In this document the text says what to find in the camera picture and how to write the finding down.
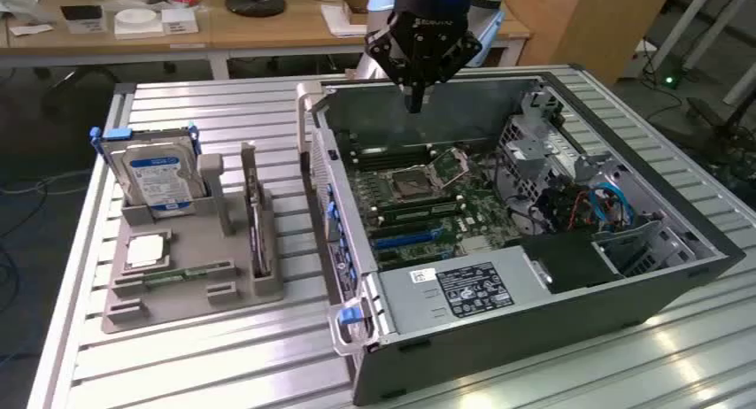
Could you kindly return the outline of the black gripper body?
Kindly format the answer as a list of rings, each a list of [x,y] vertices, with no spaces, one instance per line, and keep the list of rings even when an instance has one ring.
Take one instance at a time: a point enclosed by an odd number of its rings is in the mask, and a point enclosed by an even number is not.
[[[404,86],[446,82],[476,54],[471,0],[395,0],[387,75]]]

